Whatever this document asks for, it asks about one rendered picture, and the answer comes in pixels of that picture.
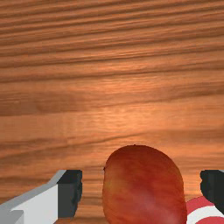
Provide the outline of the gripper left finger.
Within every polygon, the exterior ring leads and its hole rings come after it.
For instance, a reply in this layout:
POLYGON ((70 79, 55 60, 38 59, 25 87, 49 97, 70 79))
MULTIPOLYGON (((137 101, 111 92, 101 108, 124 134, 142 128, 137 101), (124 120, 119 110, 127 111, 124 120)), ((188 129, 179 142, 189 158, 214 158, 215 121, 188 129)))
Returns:
POLYGON ((82 170, 59 170, 46 183, 0 205, 0 224, 55 224, 73 218, 81 201, 82 170))

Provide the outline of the red apple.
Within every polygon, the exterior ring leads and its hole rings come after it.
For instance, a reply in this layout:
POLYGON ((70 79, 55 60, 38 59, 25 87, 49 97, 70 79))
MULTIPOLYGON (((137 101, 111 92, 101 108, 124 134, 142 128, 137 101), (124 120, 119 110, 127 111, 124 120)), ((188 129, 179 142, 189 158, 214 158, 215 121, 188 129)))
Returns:
POLYGON ((104 167, 103 212, 109 224, 186 224, 184 181, 162 151, 144 145, 115 150, 104 167))

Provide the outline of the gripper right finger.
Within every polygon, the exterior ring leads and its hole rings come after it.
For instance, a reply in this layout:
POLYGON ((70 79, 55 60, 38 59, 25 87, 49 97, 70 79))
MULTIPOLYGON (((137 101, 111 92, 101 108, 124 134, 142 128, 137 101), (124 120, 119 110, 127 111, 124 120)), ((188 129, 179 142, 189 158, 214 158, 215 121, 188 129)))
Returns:
POLYGON ((203 196, 224 214, 224 170, 203 170, 200 178, 203 196))

